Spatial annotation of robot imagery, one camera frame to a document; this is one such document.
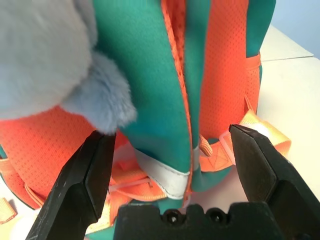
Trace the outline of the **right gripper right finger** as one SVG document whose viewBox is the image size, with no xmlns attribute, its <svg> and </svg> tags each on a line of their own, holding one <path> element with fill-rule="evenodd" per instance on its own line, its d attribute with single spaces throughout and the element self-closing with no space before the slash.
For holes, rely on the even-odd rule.
<svg viewBox="0 0 320 240">
<path fill-rule="evenodd" d="M 265 202 L 287 240 L 320 238 L 320 202 L 294 166 L 258 131 L 229 127 L 239 180 L 250 202 Z"/>
</svg>

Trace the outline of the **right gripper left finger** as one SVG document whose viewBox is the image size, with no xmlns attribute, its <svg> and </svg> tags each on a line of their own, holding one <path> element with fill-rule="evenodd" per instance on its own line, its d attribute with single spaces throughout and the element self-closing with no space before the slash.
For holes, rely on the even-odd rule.
<svg viewBox="0 0 320 240">
<path fill-rule="evenodd" d="M 60 171 L 26 239 L 82 240 L 102 216 L 115 135 L 93 131 Z"/>
</svg>

